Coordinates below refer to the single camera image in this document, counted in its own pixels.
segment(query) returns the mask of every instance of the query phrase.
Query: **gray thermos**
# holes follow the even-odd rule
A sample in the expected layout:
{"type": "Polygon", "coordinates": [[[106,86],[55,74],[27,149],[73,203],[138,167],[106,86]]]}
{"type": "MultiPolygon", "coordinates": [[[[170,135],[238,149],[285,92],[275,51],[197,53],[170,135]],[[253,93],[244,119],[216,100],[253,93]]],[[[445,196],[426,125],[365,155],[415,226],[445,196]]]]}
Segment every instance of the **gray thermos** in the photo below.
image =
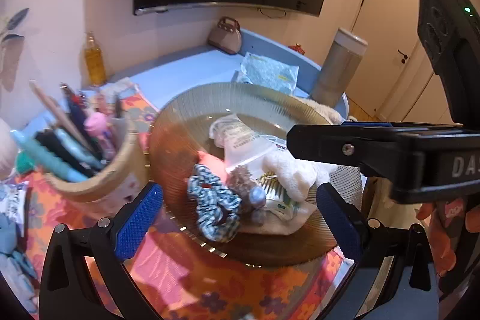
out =
{"type": "Polygon", "coordinates": [[[338,29],[310,97],[335,107],[352,80],[368,43],[343,28],[338,29]]]}

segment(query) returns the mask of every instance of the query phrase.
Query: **blue pen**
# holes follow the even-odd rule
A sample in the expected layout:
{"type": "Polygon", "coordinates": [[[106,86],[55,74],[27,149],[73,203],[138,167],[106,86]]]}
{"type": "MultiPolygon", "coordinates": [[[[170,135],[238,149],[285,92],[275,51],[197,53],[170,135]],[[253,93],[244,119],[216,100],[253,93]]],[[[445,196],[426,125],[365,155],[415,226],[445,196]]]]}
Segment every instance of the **blue pen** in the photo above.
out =
{"type": "Polygon", "coordinates": [[[28,138],[18,130],[11,130],[10,135],[17,145],[35,160],[36,164],[45,167],[58,178],[69,182],[83,182],[88,179],[43,147],[38,141],[28,138]]]}
{"type": "Polygon", "coordinates": [[[56,128],[54,129],[54,132],[64,148],[79,162],[87,163],[90,167],[93,167],[97,170],[102,170],[105,167],[62,128],[56,128]]]}
{"type": "Polygon", "coordinates": [[[70,115],[69,115],[70,121],[75,125],[75,127],[80,132],[80,134],[85,138],[88,145],[91,147],[90,149],[93,151],[95,157],[97,159],[101,159],[102,153],[97,143],[88,135],[88,133],[85,131],[85,127],[83,126],[86,120],[86,115],[83,112],[83,109],[80,107],[80,105],[74,102],[73,98],[75,97],[75,95],[65,83],[61,84],[61,88],[65,95],[68,108],[70,110],[70,115]]]}

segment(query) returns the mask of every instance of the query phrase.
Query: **cardboard pen cup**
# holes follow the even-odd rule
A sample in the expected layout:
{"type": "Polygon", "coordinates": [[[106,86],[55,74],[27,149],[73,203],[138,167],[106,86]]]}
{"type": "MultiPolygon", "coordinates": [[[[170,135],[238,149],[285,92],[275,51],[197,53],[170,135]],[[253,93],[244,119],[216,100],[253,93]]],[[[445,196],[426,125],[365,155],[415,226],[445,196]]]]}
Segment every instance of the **cardboard pen cup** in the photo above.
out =
{"type": "Polygon", "coordinates": [[[92,178],[66,182],[51,173],[45,180],[86,215],[100,219],[113,217],[131,202],[148,182],[146,159],[134,123],[128,118],[128,132],[115,158],[92,178]]]}

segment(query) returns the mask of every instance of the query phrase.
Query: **door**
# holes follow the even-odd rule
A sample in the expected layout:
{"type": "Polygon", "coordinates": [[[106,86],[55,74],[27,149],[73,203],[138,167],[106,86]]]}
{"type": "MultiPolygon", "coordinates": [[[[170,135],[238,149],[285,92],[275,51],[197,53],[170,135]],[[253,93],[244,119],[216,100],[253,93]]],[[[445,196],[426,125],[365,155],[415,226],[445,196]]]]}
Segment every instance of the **door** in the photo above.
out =
{"type": "Polygon", "coordinates": [[[419,0],[363,0],[353,33],[368,42],[346,94],[375,116],[417,41],[419,0]]]}
{"type": "Polygon", "coordinates": [[[443,120],[448,118],[443,116],[445,112],[448,112],[445,90],[440,77],[434,74],[404,121],[445,124],[443,120]]]}

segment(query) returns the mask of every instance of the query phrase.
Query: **blue gripper pad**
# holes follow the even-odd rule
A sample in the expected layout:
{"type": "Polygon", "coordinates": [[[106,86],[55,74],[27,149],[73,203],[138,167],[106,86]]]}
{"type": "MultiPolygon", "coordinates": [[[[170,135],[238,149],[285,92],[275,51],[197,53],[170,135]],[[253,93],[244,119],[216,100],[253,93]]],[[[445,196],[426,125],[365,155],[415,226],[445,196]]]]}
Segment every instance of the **blue gripper pad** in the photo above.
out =
{"type": "Polygon", "coordinates": [[[349,207],[331,183],[324,183],[317,189],[317,207],[343,254],[359,262],[363,249],[361,238],[349,216],[349,207]]]}
{"type": "Polygon", "coordinates": [[[156,183],[150,182],[131,204],[136,207],[131,211],[127,221],[121,226],[115,237],[115,255],[122,262],[133,258],[143,237],[152,225],[162,207],[163,191],[156,183]]]}
{"type": "Polygon", "coordinates": [[[361,122],[361,121],[344,121],[343,127],[382,127],[392,128],[393,125],[390,122],[361,122]]]}

